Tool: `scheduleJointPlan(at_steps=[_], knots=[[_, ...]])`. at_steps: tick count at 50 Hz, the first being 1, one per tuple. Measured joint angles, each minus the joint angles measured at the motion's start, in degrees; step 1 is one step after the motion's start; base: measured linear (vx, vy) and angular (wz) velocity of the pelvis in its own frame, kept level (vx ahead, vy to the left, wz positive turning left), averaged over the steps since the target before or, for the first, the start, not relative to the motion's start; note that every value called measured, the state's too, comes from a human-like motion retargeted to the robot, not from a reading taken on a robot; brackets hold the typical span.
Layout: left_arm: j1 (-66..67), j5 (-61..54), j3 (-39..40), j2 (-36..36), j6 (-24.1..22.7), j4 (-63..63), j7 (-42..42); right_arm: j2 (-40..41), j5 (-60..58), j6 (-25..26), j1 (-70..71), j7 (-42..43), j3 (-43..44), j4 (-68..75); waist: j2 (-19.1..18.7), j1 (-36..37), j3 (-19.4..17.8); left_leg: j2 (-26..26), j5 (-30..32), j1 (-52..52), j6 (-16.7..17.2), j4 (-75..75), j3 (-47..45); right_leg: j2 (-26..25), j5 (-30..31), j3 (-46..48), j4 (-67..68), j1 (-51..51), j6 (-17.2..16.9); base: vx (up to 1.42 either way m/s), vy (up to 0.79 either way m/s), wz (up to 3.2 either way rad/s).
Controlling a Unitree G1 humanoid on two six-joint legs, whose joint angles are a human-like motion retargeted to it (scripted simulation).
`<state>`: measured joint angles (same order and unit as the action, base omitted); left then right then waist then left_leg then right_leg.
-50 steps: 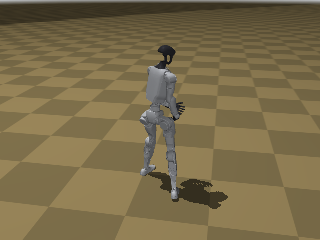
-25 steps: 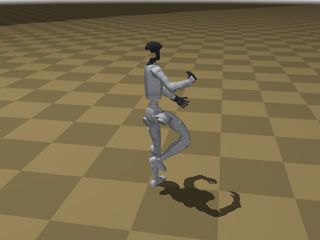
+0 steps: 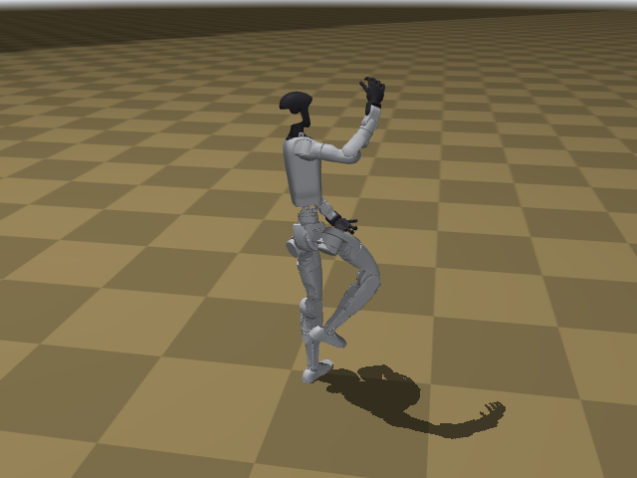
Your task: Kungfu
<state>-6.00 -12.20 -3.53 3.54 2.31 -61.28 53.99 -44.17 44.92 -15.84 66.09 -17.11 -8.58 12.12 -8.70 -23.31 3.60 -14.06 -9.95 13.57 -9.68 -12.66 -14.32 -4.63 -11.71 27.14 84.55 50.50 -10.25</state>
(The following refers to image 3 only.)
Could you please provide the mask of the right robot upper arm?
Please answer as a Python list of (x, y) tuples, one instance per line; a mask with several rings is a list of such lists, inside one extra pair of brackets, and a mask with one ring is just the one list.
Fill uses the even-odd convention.
[(342, 149), (338, 149), (332, 144), (317, 142), (309, 138), (298, 141), (294, 155), (308, 161), (319, 159), (346, 164), (357, 163), (361, 158), (360, 150), (354, 156), (347, 157), (342, 153)]

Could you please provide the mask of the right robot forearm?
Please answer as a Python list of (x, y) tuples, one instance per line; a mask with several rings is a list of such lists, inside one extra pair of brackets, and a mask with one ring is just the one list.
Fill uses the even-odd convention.
[(369, 115), (364, 117), (357, 133), (355, 133), (352, 139), (343, 147), (342, 153), (345, 156), (352, 157), (361, 148), (365, 148), (369, 145), (369, 140), (373, 135), (373, 131), (378, 127), (380, 114), (381, 109), (371, 105)]

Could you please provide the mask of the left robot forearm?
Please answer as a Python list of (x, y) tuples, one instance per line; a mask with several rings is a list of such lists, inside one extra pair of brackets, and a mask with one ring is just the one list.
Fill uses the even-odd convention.
[(326, 199), (323, 196), (321, 196), (321, 204), (315, 205), (315, 208), (317, 208), (320, 214), (324, 215), (324, 217), (328, 220), (331, 220), (335, 215), (337, 215), (333, 211), (332, 206), (326, 203)]

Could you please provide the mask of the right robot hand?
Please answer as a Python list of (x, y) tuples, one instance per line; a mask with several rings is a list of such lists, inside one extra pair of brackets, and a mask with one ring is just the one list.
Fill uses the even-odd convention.
[(366, 103), (365, 115), (368, 116), (370, 113), (371, 105), (374, 105), (381, 109), (380, 102), (383, 100), (384, 97), (385, 85), (381, 84), (380, 81), (376, 81), (376, 79), (374, 78), (366, 77), (365, 80), (368, 80), (368, 87), (365, 85), (364, 82), (359, 83), (367, 93), (366, 97), (368, 99), (368, 102)]

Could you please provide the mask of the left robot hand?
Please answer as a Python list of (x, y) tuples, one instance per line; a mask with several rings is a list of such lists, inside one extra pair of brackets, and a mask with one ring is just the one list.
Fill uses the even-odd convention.
[[(334, 211), (334, 210), (333, 210)], [(355, 223), (357, 222), (357, 219), (354, 220), (346, 220), (345, 218), (341, 218), (341, 216), (334, 211), (337, 215), (335, 215), (331, 220), (328, 220), (327, 218), (325, 218), (325, 220), (331, 225), (334, 226), (334, 228), (343, 230), (345, 232), (349, 232), (350, 234), (354, 234), (353, 230), (357, 230), (357, 226), (352, 226), (350, 223)], [(353, 229), (353, 230), (350, 230)]]

